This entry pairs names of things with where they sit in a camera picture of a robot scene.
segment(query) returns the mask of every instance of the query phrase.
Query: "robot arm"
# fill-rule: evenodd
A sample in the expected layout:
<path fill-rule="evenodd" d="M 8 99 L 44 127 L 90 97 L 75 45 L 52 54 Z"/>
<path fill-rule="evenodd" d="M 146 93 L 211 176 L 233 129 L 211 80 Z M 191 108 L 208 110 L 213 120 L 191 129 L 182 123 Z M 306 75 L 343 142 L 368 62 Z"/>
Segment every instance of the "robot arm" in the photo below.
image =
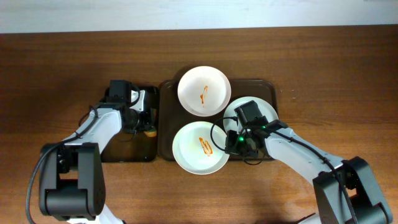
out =
<path fill-rule="evenodd" d="M 239 106 L 235 112 L 247 129 L 239 135 L 236 131 L 227 132 L 226 153 L 258 156 L 258 151 L 262 151 L 293 168 L 314 186 L 320 214 L 301 224 L 354 223 L 351 213 L 358 223 L 392 222 L 392 212 L 365 160 L 355 157 L 346 161 L 320 150 L 285 123 L 268 122 L 254 101 Z M 356 189 L 356 195 L 343 195 L 345 188 Z"/>
<path fill-rule="evenodd" d="M 293 129 L 282 128 L 279 129 L 278 132 L 311 146 L 321 155 L 325 156 L 335 169 L 343 165 L 343 158 L 320 150 L 296 135 Z M 331 171 L 317 155 L 309 151 L 307 148 L 297 143 L 290 142 L 288 139 L 275 133 L 271 133 L 266 139 L 266 149 L 272 158 L 287 164 L 290 168 L 304 177 L 310 184 L 312 184 L 312 180 L 314 178 L 318 177 L 319 173 Z"/>
<path fill-rule="evenodd" d="M 91 127 L 91 129 L 81 136 L 81 138 L 68 142 L 66 146 L 81 146 L 85 142 L 96 142 L 98 143 L 98 150 L 101 154 L 111 140 L 111 138 L 120 132 L 122 129 L 122 119 L 120 111 L 111 108 L 100 108 L 98 111 L 98 119 L 96 123 Z M 88 119 L 76 130 L 76 133 L 80 133 L 84 130 L 94 119 L 94 111 L 90 111 Z M 92 224 L 123 224 L 124 222 L 116 218 L 111 210 L 104 204 L 102 212 L 95 216 L 94 220 L 88 220 L 87 218 L 70 218 L 68 223 L 78 224 L 78 223 L 92 223 Z"/>
<path fill-rule="evenodd" d="M 156 98 L 155 88 L 140 90 L 130 82 L 111 80 L 105 97 L 75 133 L 42 148 L 42 155 L 47 156 L 40 166 L 39 185 L 39 207 L 44 215 L 69 223 L 124 223 L 105 205 L 100 155 L 120 130 L 154 133 Z M 60 178 L 70 170 L 78 171 L 78 179 Z"/>

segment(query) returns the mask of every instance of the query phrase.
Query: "white wall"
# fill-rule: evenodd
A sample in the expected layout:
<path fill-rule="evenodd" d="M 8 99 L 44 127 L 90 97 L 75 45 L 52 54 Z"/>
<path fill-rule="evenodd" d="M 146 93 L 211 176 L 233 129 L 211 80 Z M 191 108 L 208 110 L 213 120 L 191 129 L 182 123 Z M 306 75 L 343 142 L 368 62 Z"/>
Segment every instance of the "white wall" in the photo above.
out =
<path fill-rule="evenodd" d="M 397 23 L 398 0 L 0 0 L 0 33 Z"/>

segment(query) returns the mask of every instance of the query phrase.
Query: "plate rim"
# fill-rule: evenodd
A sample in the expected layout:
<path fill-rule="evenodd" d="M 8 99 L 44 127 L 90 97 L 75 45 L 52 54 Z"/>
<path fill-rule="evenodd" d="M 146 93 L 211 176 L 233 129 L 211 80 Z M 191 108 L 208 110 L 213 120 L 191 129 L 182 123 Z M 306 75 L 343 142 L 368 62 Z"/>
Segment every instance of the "plate rim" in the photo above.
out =
<path fill-rule="evenodd" d="M 189 75 L 189 73 L 192 72 L 192 70 L 198 70 L 198 69 L 201 69 L 201 68 L 211 68 L 211 69 L 213 69 L 213 70 L 218 71 L 218 72 L 221 74 L 221 77 L 222 77 L 223 80 L 224 80 L 224 84 L 226 84 L 226 92 L 227 92 L 226 99 L 228 99 L 228 100 L 226 100 L 225 105 L 223 105 L 224 103 L 221 104 L 221 106 L 219 107 L 219 109 L 218 109 L 218 110 L 214 110 L 214 112 L 213 112 L 212 114 L 203 114 L 203 113 L 199 113 L 199 112 L 197 112 L 197 111 L 195 111 L 195 110 L 189 111 L 189 110 L 187 110 L 187 107 L 186 107 L 186 106 L 189 106 L 189 105 L 184 105 L 184 104 L 181 102 L 181 99 L 180 99 L 180 94 L 181 94 L 180 84 L 181 84 L 181 81 L 183 81 L 184 79 L 187 79 L 187 77 L 188 77 L 187 75 Z M 215 68 L 215 67 L 203 65 L 203 66 L 197 66 L 197 67 L 195 67 L 195 68 L 191 68 L 189 71 L 185 72 L 184 75 L 182 76 L 182 78 L 178 81 L 178 87 L 177 87 L 177 97 L 178 97 L 178 100 L 179 100 L 180 104 L 182 105 L 182 107 L 185 109 L 185 111 L 187 111 L 188 113 L 193 114 L 193 115 L 195 115 L 195 116 L 209 117 L 209 116 L 213 116 L 213 115 L 218 114 L 219 112 L 221 112 L 223 109 L 225 109 L 225 108 L 228 106 L 228 103 L 229 103 L 229 101 L 231 100 L 231 95 L 232 95 L 231 84 L 230 84 L 230 82 L 229 82 L 227 76 L 226 76 L 222 71 L 218 70 L 218 69 Z"/>
<path fill-rule="evenodd" d="M 187 169 L 184 168 L 184 167 L 178 162 L 178 160 L 175 158 L 175 150 L 176 150 L 176 149 L 175 149 L 174 145 L 178 144 L 178 143 L 176 142 L 176 140 L 178 140 L 178 139 L 176 139 L 176 138 L 177 138 L 177 137 L 180 138 L 179 135 L 181 134 L 181 132 L 183 131 L 184 128 L 189 127 L 190 125 L 194 125 L 195 123 L 202 123 L 202 124 L 206 125 L 206 127 L 209 127 L 209 126 L 210 126 L 210 128 L 211 128 L 211 126 L 213 125 L 212 123 L 207 122 L 207 121 L 194 121 L 194 122 L 188 123 L 188 124 L 184 125 L 184 127 L 180 128 L 180 130 L 175 134 L 174 139 L 173 139 L 173 145 L 172 145 L 173 156 L 174 156 L 174 159 L 175 159 L 175 161 L 177 162 L 177 164 L 178 164 L 181 168 L 183 168 L 185 171 L 187 171 L 187 172 L 189 172 L 189 173 L 191 173 L 191 174 L 196 174 L 196 175 L 208 175 L 208 174 L 212 174 L 212 173 L 214 173 L 214 172 L 219 171 L 221 168 L 223 168 L 223 167 L 225 166 L 225 164 L 228 162 L 229 154 L 224 153 L 224 154 L 221 156 L 221 158 L 220 158 L 219 161 L 221 161 L 223 158 L 226 158 L 226 160 L 225 160 L 224 163 L 222 163 L 222 165 L 221 165 L 219 168 L 217 168 L 216 170 L 214 170 L 214 171 L 212 171 L 212 172 L 207 172 L 207 173 L 204 173 L 204 174 L 199 174 L 199 173 L 196 173 L 196 172 L 192 172 L 192 171 L 187 170 Z M 215 125 L 214 129 L 219 129 L 219 130 L 225 135 L 225 138 L 226 138 L 226 133 L 225 133 L 219 126 Z"/>

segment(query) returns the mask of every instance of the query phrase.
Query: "wood grain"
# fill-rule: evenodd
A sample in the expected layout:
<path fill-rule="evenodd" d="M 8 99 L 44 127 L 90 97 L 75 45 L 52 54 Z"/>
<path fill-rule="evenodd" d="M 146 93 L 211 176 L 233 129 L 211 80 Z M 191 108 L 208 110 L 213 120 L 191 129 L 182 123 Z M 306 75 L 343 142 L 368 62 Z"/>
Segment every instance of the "wood grain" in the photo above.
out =
<path fill-rule="evenodd" d="M 27 223 L 30 173 L 46 142 L 77 128 L 110 79 L 158 85 L 209 65 L 277 88 L 280 119 L 332 154 L 360 156 L 398 217 L 398 26 L 0 35 L 0 219 Z M 281 162 L 229 162 L 206 176 L 161 158 L 103 164 L 106 203 L 127 223 L 281 223 L 317 212 Z M 38 209 L 37 223 L 55 223 Z"/>

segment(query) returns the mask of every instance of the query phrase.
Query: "brown tray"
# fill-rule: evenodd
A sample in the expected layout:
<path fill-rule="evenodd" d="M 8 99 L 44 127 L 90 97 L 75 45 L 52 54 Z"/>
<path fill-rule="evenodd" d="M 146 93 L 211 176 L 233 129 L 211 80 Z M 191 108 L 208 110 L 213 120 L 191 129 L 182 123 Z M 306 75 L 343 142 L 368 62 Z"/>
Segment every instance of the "brown tray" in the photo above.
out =
<path fill-rule="evenodd" d="M 121 130 L 109 141 L 101 153 L 102 162 L 151 162 L 156 158 L 156 137 L 144 133 L 126 134 Z"/>
<path fill-rule="evenodd" d="M 159 128 L 157 140 L 157 153 L 166 161 L 174 161 L 173 139 L 176 133 L 186 124 L 195 121 L 208 121 L 214 123 L 218 118 L 222 118 L 224 111 L 210 117 L 199 117 L 186 111 L 177 96 L 177 87 L 179 80 L 167 80 L 160 87 L 160 105 L 159 105 Z M 255 96 L 267 101 L 278 113 L 276 103 L 275 88 L 272 83 L 264 80 L 229 80 L 232 94 L 229 102 L 240 97 Z M 222 122 L 218 124 L 223 130 Z M 230 161 L 241 161 L 240 156 L 230 155 Z"/>

